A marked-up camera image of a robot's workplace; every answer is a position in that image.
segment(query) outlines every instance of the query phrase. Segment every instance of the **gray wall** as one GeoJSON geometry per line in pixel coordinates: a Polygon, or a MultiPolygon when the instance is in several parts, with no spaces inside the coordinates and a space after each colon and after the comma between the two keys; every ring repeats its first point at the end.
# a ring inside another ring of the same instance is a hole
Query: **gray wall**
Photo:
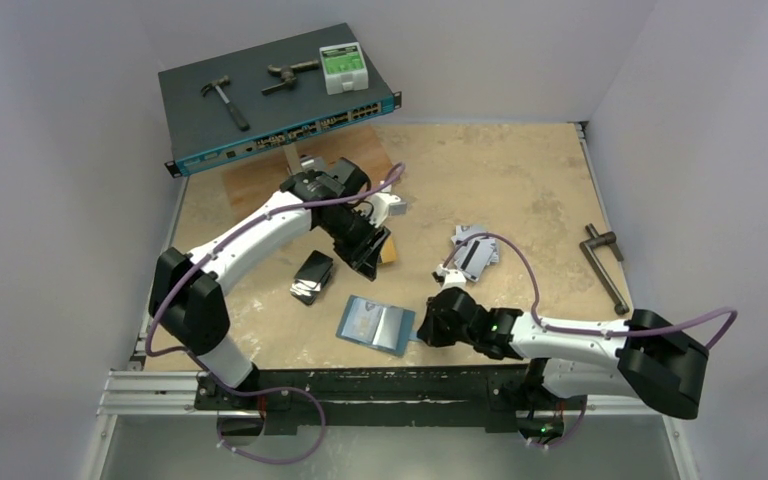
{"type": "Polygon", "coordinates": [[[383,118],[396,122],[585,120],[655,4],[134,1],[168,68],[348,22],[390,87],[405,92],[405,107],[383,118]]]}
{"type": "Polygon", "coordinates": [[[768,1],[661,0],[588,135],[635,305],[740,310],[687,425],[703,478],[768,478],[768,1]]]}
{"type": "Polygon", "coordinates": [[[73,479],[174,202],[122,1],[0,1],[0,478],[73,479]]]}

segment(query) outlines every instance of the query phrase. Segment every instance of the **hammer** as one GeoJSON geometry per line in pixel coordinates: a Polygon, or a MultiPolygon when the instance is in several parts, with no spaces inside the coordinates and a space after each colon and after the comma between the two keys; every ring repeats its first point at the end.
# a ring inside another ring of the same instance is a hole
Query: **hammer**
{"type": "Polygon", "coordinates": [[[219,96],[222,98],[222,101],[225,103],[225,106],[228,107],[228,113],[231,114],[231,118],[234,119],[234,123],[237,124],[237,128],[239,128],[242,131],[246,131],[249,129],[249,122],[246,121],[246,118],[243,116],[242,113],[240,113],[240,109],[237,108],[236,105],[231,103],[231,100],[228,100],[228,97],[225,96],[225,92],[222,91],[222,87],[229,85],[231,83],[231,77],[228,75],[225,75],[222,78],[219,78],[217,80],[214,80],[207,85],[201,87],[201,96],[207,95],[207,92],[211,90],[216,90],[216,93],[219,94],[219,96]]]}

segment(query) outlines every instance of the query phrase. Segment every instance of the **tan work surface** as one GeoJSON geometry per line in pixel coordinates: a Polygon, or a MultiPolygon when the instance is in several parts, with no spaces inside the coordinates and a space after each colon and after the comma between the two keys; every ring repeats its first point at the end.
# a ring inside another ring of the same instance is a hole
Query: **tan work surface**
{"type": "MultiPolygon", "coordinates": [[[[351,132],[344,129],[342,136],[351,132]]],[[[349,295],[411,309],[416,312],[414,329],[418,328],[426,299],[439,291],[431,272],[450,252],[457,224],[481,224],[520,246],[540,283],[542,315],[593,321],[616,318],[612,301],[579,249],[579,242],[587,239],[587,223],[600,232],[606,228],[573,125],[400,125],[374,127],[374,132],[385,156],[407,166],[393,193],[408,201],[408,213],[386,223],[395,238],[398,260],[379,266],[378,279],[369,282],[336,257],[330,237],[319,229],[265,259],[226,296],[231,335],[260,368],[496,363],[467,345],[430,348],[409,342],[404,357],[398,358],[335,336],[349,295]],[[313,249],[335,259],[335,275],[308,307],[292,298],[289,288],[313,249]]],[[[328,137],[336,138],[329,148],[339,151],[341,136],[334,132],[319,141],[328,137]]],[[[299,153],[305,153],[305,142],[299,144],[299,153]]],[[[239,205],[232,208],[229,193],[239,202],[240,192],[226,192],[228,179],[241,177],[243,169],[249,168],[251,183],[256,185],[258,168],[279,172],[286,168],[280,160],[260,162],[232,164],[190,177],[173,245],[186,252],[235,225],[241,212],[239,205]]],[[[277,184],[259,188],[263,190],[259,195],[268,197],[277,188],[277,184]]],[[[619,264],[608,249],[598,253],[629,299],[619,264]]],[[[505,246],[500,257],[500,263],[488,266],[480,281],[469,284],[467,290],[486,308],[528,311],[533,291],[524,267],[505,246]]],[[[155,342],[156,348],[177,343],[162,329],[155,342]]],[[[196,366],[176,353],[148,359],[146,369],[195,370],[196,366]]]]}

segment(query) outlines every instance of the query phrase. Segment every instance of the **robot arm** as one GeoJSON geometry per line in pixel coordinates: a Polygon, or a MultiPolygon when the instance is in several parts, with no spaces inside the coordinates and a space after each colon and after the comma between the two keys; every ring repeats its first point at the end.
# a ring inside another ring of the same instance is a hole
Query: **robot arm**
{"type": "Polygon", "coordinates": [[[161,312],[160,324],[225,384],[234,388],[246,388],[246,381],[255,384],[257,368],[228,335],[225,295],[272,252],[316,227],[331,235],[335,252],[353,270],[375,280],[378,256],[390,235],[382,224],[388,215],[404,212],[399,197],[383,192],[369,195],[365,200],[373,211],[367,215],[347,203],[293,208],[302,202],[357,195],[364,185],[370,186],[369,177],[341,158],[327,172],[291,176],[266,204],[215,240],[186,255],[168,249],[157,261],[149,313],[156,315],[169,292],[193,268],[193,259],[209,256],[161,312]],[[284,211],[270,215],[276,209],[284,211]],[[222,248],[214,253],[217,246],[222,248]]]}
{"type": "MultiPolygon", "coordinates": [[[[342,200],[356,200],[369,184],[369,177],[345,159],[327,172],[291,176],[263,207],[217,239],[186,255],[174,248],[164,252],[155,270],[149,313],[159,314],[160,325],[226,385],[257,390],[257,367],[228,336],[224,296],[261,260],[316,227],[334,239],[334,251],[343,261],[374,280],[378,256],[390,234],[382,223],[388,215],[403,213],[404,204],[394,195],[376,191],[365,199],[372,207],[365,215],[342,200]],[[202,260],[194,265],[192,259],[202,260]],[[178,293],[170,300],[173,291],[178,293]],[[159,312],[164,302],[168,307],[159,312]]],[[[441,266],[435,278],[443,289],[428,300],[417,332],[427,345],[463,342],[493,359],[529,359],[525,393],[544,400],[588,394],[632,396],[666,415],[696,418],[707,348],[681,331],[624,336],[671,326],[657,314],[635,310],[630,320],[595,327],[593,322],[576,320],[537,322],[519,309],[487,310],[478,305],[461,288],[466,280],[460,272],[441,266]],[[553,330],[564,327],[565,332],[553,330]]]]}
{"type": "Polygon", "coordinates": [[[708,349],[684,332],[623,337],[630,330],[671,326],[659,315],[635,310],[630,320],[589,322],[543,318],[513,308],[485,309],[461,287],[462,275],[442,267],[443,289],[428,299],[417,337],[429,346],[457,342],[490,358],[530,359],[531,388],[544,398],[619,395],[641,399],[665,415],[693,419],[699,409],[708,349]],[[591,334],[559,333],[551,328],[591,334]],[[603,335],[592,333],[604,332],[603,335]]]}

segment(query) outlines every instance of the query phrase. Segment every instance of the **plywood surface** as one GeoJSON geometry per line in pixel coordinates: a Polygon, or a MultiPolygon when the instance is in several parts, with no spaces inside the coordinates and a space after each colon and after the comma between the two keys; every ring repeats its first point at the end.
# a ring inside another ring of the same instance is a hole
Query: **plywood surface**
{"type": "MultiPolygon", "coordinates": [[[[337,259],[332,284],[306,307],[290,296],[288,288],[312,249],[332,254],[328,235],[313,231],[266,259],[226,297],[231,334],[258,366],[494,363],[464,345],[429,348],[411,342],[405,356],[397,358],[335,337],[352,294],[415,310],[418,327],[426,298],[438,291],[431,272],[448,254],[454,225],[460,223],[480,223],[523,249],[540,282],[541,314],[593,321],[616,318],[612,302],[578,247],[587,238],[584,225],[593,223],[604,231],[605,224],[572,125],[381,126],[375,133],[390,161],[407,166],[394,193],[409,202],[408,214],[387,223],[395,236],[398,260],[380,266],[378,280],[368,282],[337,259]]],[[[338,139],[325,135],[319,140],[328,139],[329,148],[339,152],[338,139]]],[[[299,144],[299,153],[305,150],[305,144],[299,144]]],[[[283,178],[285,165],[280,159],[273,162],[272,167],[234,164],[192,176],[173,244],[186,251],[233,226],[243,212],[240,193],[232,188],[238,182],[232,180],[243,178],[247,167],[253,167],[250,172],[276,169],[283,178]]],[[[251,191],[262,188],[259,194],[268,196],[277,185],[256,187],[251,191]]],[[[619,264],[606,249],[600,259],[628,298],[619,264]]],[[[488,308],[527,310],[533,300],[523,266],[505,248],[500,263],[488,267],[468,290],[488,308]]],[[[156,342],[160,347],[175,340],[161,331],[156,342]]],[[[173,354],[149,359],[146,368],[196,367],[185,356],[173,354]]]]}

